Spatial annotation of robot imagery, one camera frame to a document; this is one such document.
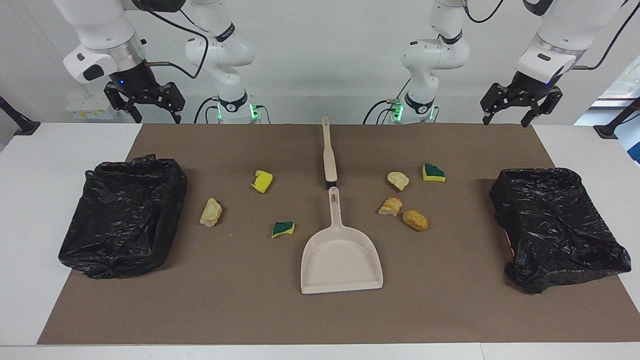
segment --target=green scouring pad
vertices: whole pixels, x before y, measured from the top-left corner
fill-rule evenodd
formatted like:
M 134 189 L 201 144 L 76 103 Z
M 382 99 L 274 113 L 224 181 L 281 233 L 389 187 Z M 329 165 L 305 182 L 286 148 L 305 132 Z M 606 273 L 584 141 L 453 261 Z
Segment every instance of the green scouring pad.
M 276 222 L 273 226 L 273 234 L 271 234 L 271 238 L 275 239 L 280 235 L 289 234 L 292 235 L 296 230 L 296 224 L 293 221 L 288 222 Z
M 425 181 L 440 181 L 444 183 L 447 180 L 447 177 L 444 174 L 444 171 L 440 170 L 438 167 L 433 166 L 432 164 L 424 164 L 422 167 L 422 180 Z

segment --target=black stand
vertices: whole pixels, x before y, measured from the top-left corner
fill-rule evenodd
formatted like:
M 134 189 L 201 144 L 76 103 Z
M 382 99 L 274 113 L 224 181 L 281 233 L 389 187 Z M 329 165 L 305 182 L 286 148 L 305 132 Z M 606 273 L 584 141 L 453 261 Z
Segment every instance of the black stand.
M 38 126 L 40 126 L 39 121 L 31 121 L 29 118 L 19 113 L 16 109 L 12 108 L 8 102 L 4 99 L 4 97 L 0 96 L 0 108 L 4 110 L 4 112 L 9 115 L 13 121 L 20 127 L 14 135 L 31 135 L 33 134 Z
M 620 115 L 618 115 L 615 119 L 613 119 L 607 125 L 595 125 L 593 128 L 596 130 L 596 133 L 600 135 L 603 139 L 613 139 L 617 140 L 616 136 L 616 128 L 620 126 L 625 120 L 629 118 L 633 113 L 637 110 L 640 110 L 640 97 L 638 97 L 631 105 L 627 106 L 626 109 L 622 110 Z

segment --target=green led light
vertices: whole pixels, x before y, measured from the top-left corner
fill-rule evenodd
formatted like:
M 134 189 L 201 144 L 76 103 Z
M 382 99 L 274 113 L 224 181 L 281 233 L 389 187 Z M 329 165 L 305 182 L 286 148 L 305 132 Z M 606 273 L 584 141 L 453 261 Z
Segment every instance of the green led light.
M 439 114 L 440 114 L 440 108 L 438 106 L 432 107 L 431 108 L 431 113 L 429 114 L 429 122 L 436 122 L 436 119 L 438 118 Z
M 395 122 L 402 121 L 403 112 L 404 112 L 404 105 L 398 104 L 397 108 L 394 110 L 394 121 Z
M 251 116 L 253 117 L 253 119 L 259 119 L 260 118 L 260 112 L 255 108 L 254 105 L 250 104 L 249 105 L 251 107 Z

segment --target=sponge piece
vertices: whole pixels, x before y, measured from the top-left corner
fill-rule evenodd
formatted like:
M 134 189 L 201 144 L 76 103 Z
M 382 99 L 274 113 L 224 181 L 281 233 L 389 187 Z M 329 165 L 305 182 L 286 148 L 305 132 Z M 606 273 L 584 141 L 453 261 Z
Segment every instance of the sponge piece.
M 251 184 L 251 186 L 260 193 L 266 193 L 273 181 L 273 175 L 266 171 L 258 170 L 255 172 L 255 177 L 255 183 Z
M 432 164 L 424 164 L 422 167 L 422 180 L 425 181 L 440 181 L 444 183 L 447 180 L 447 177 L 444 174 L 444 171 L 440 170 L 438 167 Z
M 271 238 L 275 239 L 280 235 L 289 234 L 293 235 L 293 232 L 296 230 L 296 224 L 293 221 L 288 222 L 276 222 L 273 226 L 273 233 L 271 234 Z

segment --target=brown mat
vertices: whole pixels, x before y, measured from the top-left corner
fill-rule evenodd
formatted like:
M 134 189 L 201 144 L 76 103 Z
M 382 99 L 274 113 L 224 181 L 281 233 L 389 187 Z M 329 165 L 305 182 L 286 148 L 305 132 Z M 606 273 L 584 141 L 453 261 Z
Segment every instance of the brown mat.
M 333 126 L 343 219 L 368 234 L 381 290 L 306 295 L 307 240 L 330 224 L 320 126 L 144 125 L 129 159 L 175 158 L 189 190 L 166 264 L 126 280 L 72 272 L 40 344 L 341 344 L 640 341 L 640 315 L 617 277 L 526 295 L 503 274 L 509 247 L 489 189 L 503 168 L 552 167 L 532 129 L 429 124 Z M 447 182 L 425 183 L 420 166 Z M 253 173 L 275 175 L 265 195 Z M 403 193 L 392 170 L 412 182 Z M 198 225 L 207 199 L 225 211 Z M 376 214 L 390 196 L 425 214 L 416 233 Z M 270 238 L 293 220 L 293 236 Z

